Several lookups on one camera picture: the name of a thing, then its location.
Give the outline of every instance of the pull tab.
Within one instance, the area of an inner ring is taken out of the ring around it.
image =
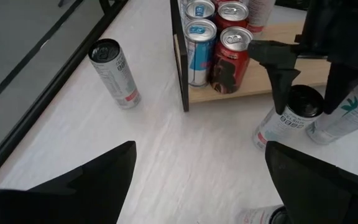
[[[230,15],[235,15],[237,14],[239,9],[237,8],[233,8],[233,7],[226,7],[223,9],[223,13],[225,14],[230,14]]]
[[[190,31],[191,34],[204,34],[205,33],[205,27],[192,26],[192,27],[190,27],[189,31]]]
[[[196,6],[195,16],[204,16],[204,6],[202,4]]]
[[[238,34],[230,35],[230,36],[226,37],[226,41],[229,44],[235,44],[235,43],[241,42],[242,37],[240,35],[238,35]]]

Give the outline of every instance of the white can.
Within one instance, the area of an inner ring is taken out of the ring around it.
[[[254,39],[259,39],[272,13],[276,0],[249,0],[249,15],[247,29],[252,32]]]
[[[280,141],[304,130],[323,112],[323,103],[323,97],[312,87],[292,86],[284,112],[278,114],[273,107],[255,130],[254,144],[264,150],[267,141]]]
[[[331,113],[322,114],[306,132],[318,144],[329,144],[358,129],[358,86]]]
[[[244,210],[238,224],[287,224],[291,223],[283,205]]]
[[[88,56],[104,85],[122,109],[138,104],[140,94],[118,42],[101,39],[89,49]]]

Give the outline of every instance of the energy drink can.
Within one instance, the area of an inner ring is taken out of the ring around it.
[[[122,109],[138,104],[140,94],[117,41],[101,39],[90,48],[88,56],[104,85]]]
[[[215,8],[217,9],[221,4],[228,1],[237,1],[243,3],[245,6],[248,6],[248,2],[249,2],[249,0],[212,0],[212,3],[215,5]]]
[[[185,24],[193,19],[211,20],[215,14],[215,5],[210,0],[193,0],[186,6]]]
[[[211,86],[226,94],[237,91],[249,64],[248,45],[252,34],[242,27],[225,29],[216,44]]]
[[[291,224],[290,217],[283,205],[243,211],[240,224]]]
[[[273,107],[255,130],[252,137],[254,144],[264,150],[267,141],[279,141],[304,130],[323,112],[323,103],[323,97],[314,88],[292,86],[284,112],[277,114]]]
[[[192,87],[208,84],[215,45],[216,26],[206,19],[190,21],[185,28],[188,58],[188,78]]]
[[[180,0],[180,19],[182,21],[182,26],[185,28],[186,21],[186,6],[190,0]]]
[[[249,14],[247,6],[240,2],[229,1],[219,5],[215,16],[215,24],[218,33],[233,26],[247,28],[246,18]]]
[[[306,132],[318,144],[329,144],[358,129],[358,86],[331,113],[323,113]]]
[[[261,36],[267,20],[272,13],[275,2],[276,0],[249,0],[247,29],[252,32],[255,39],[258,39]]]

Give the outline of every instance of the blue and silver can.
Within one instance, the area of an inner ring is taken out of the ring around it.
[[[185,28],[185,17],[186,17],[186,6],[189,0],[180,0],[180,19],[182,22],[182,27]]]
[[[193,19],[212,20],[215,15],[215,5],[210,0],[189,1],[185,9],[185,24]]]
[[[318,144],[329,144],[358,130],[358,86],[331,113],[323,113],[308,126],[308,136]]]
[[[215,24],[207,19],[192,20],[185,28],[188,78],[192,87],[208,85],[216,31]]]

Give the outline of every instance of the white table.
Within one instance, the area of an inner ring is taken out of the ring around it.
[[[276,7],[273,22],[305,12]],[[29,189],[127,140],[137,163],[119,223],[229,223],[281,203],[251,134],[270,95],[191,105],[184,113],[167,0],[130,0],[103,37],[124,49],[143,99],[120,110],[88,58],[0,169],[0,188]],[[358,174],[358,131],[328,146],[305,133],[287,145]]]

